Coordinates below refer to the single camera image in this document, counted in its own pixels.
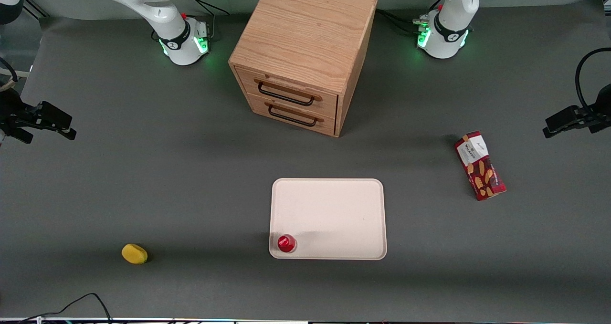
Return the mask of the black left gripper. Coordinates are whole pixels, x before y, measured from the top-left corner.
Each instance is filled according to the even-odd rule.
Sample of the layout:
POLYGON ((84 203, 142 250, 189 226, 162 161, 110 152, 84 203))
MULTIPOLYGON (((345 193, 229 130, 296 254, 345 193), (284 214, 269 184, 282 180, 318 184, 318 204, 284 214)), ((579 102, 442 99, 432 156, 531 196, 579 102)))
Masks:
POLYGON ((568 106, 565 109, 548 117, 546 127, 543 128, 545 138, 552 138, 560 133, 571 130, 582 130, 589 127, 590 133, 595 134, 599 131, 610 128, 611 124, 611 84, 600 89, 596 102, 590 106, 590 109, 604 119, 605 124, 593 124, 593 118, 583 107, 575 105, 568 106))

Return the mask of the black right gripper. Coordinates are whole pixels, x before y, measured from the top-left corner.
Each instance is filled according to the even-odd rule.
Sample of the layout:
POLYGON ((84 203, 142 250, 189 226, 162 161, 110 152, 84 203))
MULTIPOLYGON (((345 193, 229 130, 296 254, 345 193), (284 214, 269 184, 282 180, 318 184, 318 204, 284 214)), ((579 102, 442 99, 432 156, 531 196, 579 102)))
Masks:
POLYGON ((7 89, 0 94, 0 141, 13 137, 30 144, 33 134, 24 130, 22 123, 25 122, 25 126, 33 123, 33 116, 37 123, 33 128, 54 131, 70 141, 75 140, 76 131, 71 128, 72 116, 46 101, 37 106, 25 104, 15 89, 7 89))

